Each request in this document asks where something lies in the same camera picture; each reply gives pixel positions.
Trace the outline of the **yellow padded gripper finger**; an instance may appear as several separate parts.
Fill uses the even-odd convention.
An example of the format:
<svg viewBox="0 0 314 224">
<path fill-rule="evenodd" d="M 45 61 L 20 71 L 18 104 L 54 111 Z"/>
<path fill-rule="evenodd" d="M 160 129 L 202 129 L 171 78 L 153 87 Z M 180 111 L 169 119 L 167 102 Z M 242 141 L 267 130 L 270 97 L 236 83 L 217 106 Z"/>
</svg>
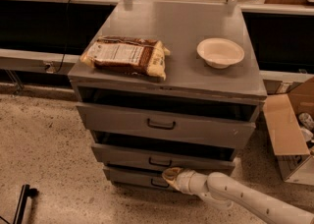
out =
<svg viewBox="0 0 314 224">
<path fill-rule="evenodd" d="M 177 177 L 181 173 L 183 168 L 180 167 L 173 167 L 173 168 L 167 168 L 162 173 L 162 178 L 174 189 L 178 189 L 178 183 L 177 183 Z"/>
</svg>

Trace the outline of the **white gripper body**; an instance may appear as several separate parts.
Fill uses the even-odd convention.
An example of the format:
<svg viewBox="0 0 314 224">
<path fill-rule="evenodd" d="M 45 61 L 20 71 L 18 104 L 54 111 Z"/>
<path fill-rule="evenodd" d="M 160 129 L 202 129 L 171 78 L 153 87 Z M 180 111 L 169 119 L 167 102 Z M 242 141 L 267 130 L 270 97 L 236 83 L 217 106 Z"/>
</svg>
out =
<svg viewBox="0 0 314 224">
<path fill-rule="evenodd" d="M 208 192 L 207 175 L 194 170 L 182 170 L 176 183 L 178 190 L 187 195 L 200 195 Z"/>
</svg>

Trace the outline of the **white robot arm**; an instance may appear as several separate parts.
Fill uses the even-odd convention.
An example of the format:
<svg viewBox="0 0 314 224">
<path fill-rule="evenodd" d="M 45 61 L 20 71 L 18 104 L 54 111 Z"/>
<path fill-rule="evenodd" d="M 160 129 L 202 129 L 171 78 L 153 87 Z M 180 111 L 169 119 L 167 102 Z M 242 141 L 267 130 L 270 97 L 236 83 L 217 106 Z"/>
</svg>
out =
<svg viewBox="0 0 314 224">
<path fill-rule="evenodd" d="M 255 191 L 220 172 L 205 175 L 174 167 L 166 169 L 162 177 L 175 190 L 198 196 L 218 209 L 230 209 L 235 202 L 267 224 L 314 224 L 313 213 Z"/>
</svg>

